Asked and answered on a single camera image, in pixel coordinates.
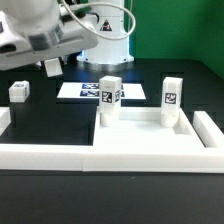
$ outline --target white cube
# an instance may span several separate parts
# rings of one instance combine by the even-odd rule
[[[57,75],[62,75],[62,69],[61,69],[61,64],[58,58],[50,59],[44,61],[47,76],[52,77],[52,76],[57,76]]]
[[[16,81],[9,88],[9,99],[11,103],[23,103],[30,95],[30,84],[28,81]]]
[[[206,147],[224,149],[224,134],[205,111],[195,111],[193,126]]]
[[[0,107],[0,136],[11,123],[9,107]]]

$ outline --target cable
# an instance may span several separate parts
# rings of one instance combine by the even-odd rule
[[[133,10],[133,0],[130,0],[130,7],[129,7],[129,11],[132,13],[132,10]],[[130,30],[131,28],[131,18],[129,17],[129,20],[128,20],[128,30]]]
[[[86,3],[86,4],[78,4],[78,5],[74,5],[71,6],[72,9],[78,10],[78,9],[82,9],[82,8],[86,8],[89,6],[98,6],[98,5],[103,5],[103,6],[110,6],[113,8],[117,8],[120,10],[123,10],[124,12],[126,12],[130,18],[132,19],[132,28],[124,35],[124,36],[120,36],[120,37],[108,37],[105,36],[103,34],[97,33],[96,31],[92,30],[91,28],[87,27],[82,21],[80,21],[72,12],[72,10],[69,8],[69,6],[66,4],[65,0],[61,0],[62,4],[64,5],[65,9],[67,10],[68,14],[80,25],[82,26],[85,30],[89,31],[90,33],[97,35],[98,37],[102,37],[104,39],[107,40],[122,40],[127,38],[128,36],[130,36],[133,31],[135,30],[135,26],[136,26],[136,21],[135,21],[135,17],[134,15],[126,8],[115,5],[115,4],[111,4],[111,3],[106,3],[106,2],[92,2],[92,3]]]

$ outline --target black surface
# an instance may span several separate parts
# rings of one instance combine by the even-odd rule
[[[0,223],[222,224],[224,176],[2,172]]]
[[[12,111],[16,111],[13,119],[20,117],[19,124],[15,119],[5,133],[8,139],[15,141],[11,131],[17,124],[21,125],[20,129],[32,129],[32,123],[39,125],[39,120],[41,128],[49,119],[57,120],[63,113],[66,115],[78,108],[79,112],[75,113],[83,116],[87,124],[95,116],[91,110],[95,110],[97,101],[58,101],[57,92],[64,81],[98,82],[104,75],[106,73],[77,68],[72,58],[64,67],[64,76],[52,79],[32,66],[1,72],[0,105],[10,105]],[[160,106],[163,79],[166,76],[184,78],[182,108],[190,121],[195,110],[205,110],[224,131],[224,81],[204,64],[190,60],[137,60],[133,69],[114,75],[121,76],[123,82],[141,83],[147,96],[145,101],[123,101],[125,106]],[[23,105],[12,105],[8,101],[8,87],[16,80],[31,83],[31,96]],[[90,108],[91,116],[82,115],[83,108]],[[25,117],[22,118],[26,114],[30,120],[27,125],[23,123]],[[65,130],[57,130],[60,134],[54,130],[55,135],[60,138]],[[30,136],[37,140],[37,135],[31,132]],[[0,208],[1,224],[222,224],[224,174],[2,170]]]
[[[93,144],[95,105],[13,104],[10,110],[12,122],[0,143]]]

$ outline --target green wall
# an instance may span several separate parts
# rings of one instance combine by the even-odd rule
[[[195,59],[224,79],[223,0],[134,0],[136,58]]]

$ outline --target tag sticker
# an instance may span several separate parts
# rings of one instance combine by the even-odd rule
[[[97,91],[82,90],[80,92],[80,96],[83,96],[83,97],[99,97],[99,90],[97,90]]]
[[[112,93],[102,91],[102,101],[105,103],[112,103]]]
[[[166,95],[165,95],[165,103],[176,104],[176,102],[177,102],[177,94],[175,94],[175,93],[166,93]]]
[[[27,87],[25,88],[25,97],[28,95]]]
[[[121,91],[121,97],[125,97],[124,91]]]
[[[83,83],[82,89],[99,89],[99,83]]]
[[[14,85],[14,87],[22,88],[22,87],[24,87],[24,85],[23,84],[16,84],[16,85]]]
[[[118,102],[120,99],[121,99],[121,91],[118,90],[118,91],[115,93],[115,103]]]

